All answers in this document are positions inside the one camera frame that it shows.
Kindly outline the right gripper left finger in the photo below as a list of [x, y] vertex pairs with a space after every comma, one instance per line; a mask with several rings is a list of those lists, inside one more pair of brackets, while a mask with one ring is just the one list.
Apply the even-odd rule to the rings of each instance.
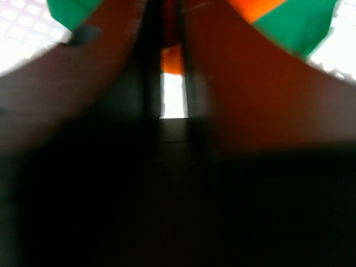
[[1, 77], [1, 265], [98, 266], [160, 116], [160, 5], [103, 1]]

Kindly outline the white plastic basket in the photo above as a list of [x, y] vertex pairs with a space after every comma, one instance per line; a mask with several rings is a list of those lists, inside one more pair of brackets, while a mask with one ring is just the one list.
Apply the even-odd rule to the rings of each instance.
[[[1, 1], [1, 73], [66, 42], [69, 36], [69, 30], [51, 17], [46, 1]], [[355, 82], [355, 1], [337, 2], [329, 34], [308, 62]]]

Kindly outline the green t shirt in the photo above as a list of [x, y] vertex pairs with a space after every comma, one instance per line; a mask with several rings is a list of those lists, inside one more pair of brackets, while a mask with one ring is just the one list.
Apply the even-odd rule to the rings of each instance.
[[[327, 36], [336, 1], [229, 1], [238, 14], [283, 46], [301, 57], [309, 54]], [[74, 31], [101, 1], [48, 1], [56, 21]]]

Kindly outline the orange t shirt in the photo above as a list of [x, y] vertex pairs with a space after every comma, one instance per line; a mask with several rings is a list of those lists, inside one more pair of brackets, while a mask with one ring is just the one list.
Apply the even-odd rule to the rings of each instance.
[[[270, 13], [284, 3], [282, 0], [236, 0], [228, 3], [249, 23]], [[161, 50], [161, 67], [165, 73], [184, 75], [181, 39], [178, 35], [177, 1], [162, 2], [163, 45]]]

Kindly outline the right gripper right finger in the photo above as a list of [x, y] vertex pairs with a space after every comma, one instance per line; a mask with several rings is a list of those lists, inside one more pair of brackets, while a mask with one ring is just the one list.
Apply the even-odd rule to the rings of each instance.
[[183, 1], [182, 40], [213, 266], [354, 266], [355, 85], [286, 53], [226, 1]]

